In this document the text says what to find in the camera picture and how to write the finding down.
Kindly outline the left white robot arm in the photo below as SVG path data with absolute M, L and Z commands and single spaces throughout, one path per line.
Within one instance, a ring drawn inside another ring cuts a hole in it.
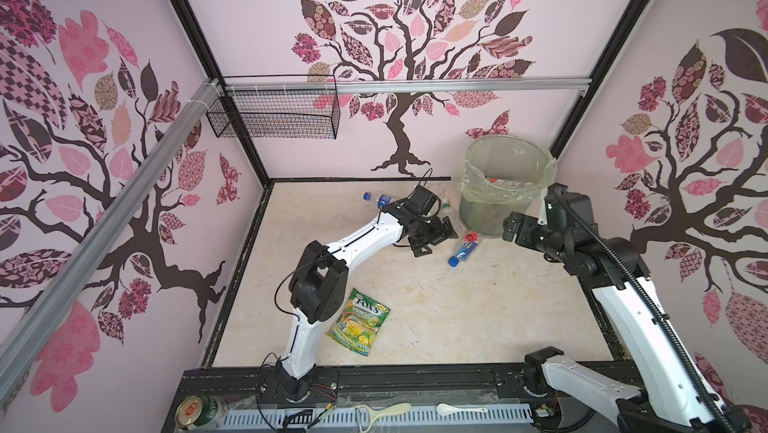
M 364 261 L 401 241 L 416 257 L 425 256 L 433 246 L 458 236 L 458 223 L 447 213 L 424 216 L 393 205 L 340 240 L 309 243 L 289 276 L 293 320 L 279 371 L 294 381 L 310 375 L 323 324 L 342 306 L 349 275 Z

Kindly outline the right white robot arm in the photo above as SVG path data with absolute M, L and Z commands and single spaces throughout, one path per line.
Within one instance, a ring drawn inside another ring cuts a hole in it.
M 641 386 L 609 378 L 545 347 L 526 355 L 525 390 L 563 392 L 622 432 L 747 432 L 748 413 L 729 406 L 706 380 L 663 310 L 648 268 L 632 245 L 605 240 L 585 221 L 551 208 L 546 223 L 523 213 L 504 222 L 503 238 L 543 253 L 578 278 L 603 309 L 641 377 Z

